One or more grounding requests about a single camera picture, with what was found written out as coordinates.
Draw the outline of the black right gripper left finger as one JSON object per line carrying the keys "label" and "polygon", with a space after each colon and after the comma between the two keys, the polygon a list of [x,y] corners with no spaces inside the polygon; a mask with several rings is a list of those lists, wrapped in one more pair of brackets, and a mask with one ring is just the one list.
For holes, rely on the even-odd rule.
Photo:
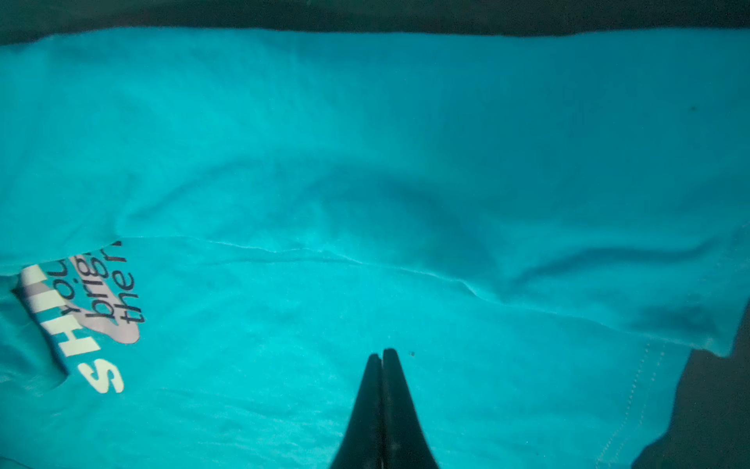
{"label": "black right gripper left finger", "polygon": [[366,363],[357,398],[331,469],[383,468],[382,360],[372,354]]}

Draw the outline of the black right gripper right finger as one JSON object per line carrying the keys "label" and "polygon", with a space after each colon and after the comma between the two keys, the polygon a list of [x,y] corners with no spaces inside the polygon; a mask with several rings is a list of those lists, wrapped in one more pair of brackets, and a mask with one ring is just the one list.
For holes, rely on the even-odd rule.
{"label": "black right gripper right finger", "polygon": [[438,469],[395,349],[383,353],[384,467]]}

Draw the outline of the teal printed t-shirt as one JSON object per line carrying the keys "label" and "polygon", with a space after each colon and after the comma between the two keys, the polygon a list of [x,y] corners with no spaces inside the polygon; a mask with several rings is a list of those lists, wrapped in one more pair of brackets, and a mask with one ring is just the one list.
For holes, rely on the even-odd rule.
{"label": "teal printed t-shirt", "polygon": [[398,351],[445,468],[627,468],[749,301],[749,33],[1,49],[1,464],[323,468]]}

